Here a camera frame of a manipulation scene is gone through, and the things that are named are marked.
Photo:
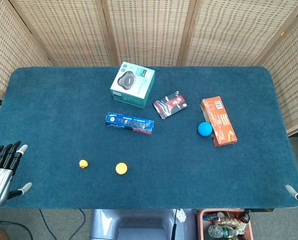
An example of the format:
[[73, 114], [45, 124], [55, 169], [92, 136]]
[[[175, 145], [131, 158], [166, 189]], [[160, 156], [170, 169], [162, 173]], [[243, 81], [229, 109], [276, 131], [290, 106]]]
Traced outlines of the right robot hand grey fingertips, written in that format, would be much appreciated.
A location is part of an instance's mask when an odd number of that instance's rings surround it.
[[292, 197], [294, 197], [296, 200], [298, 200], [298, 192], [291, 185], [286, 184], [285, 188]]

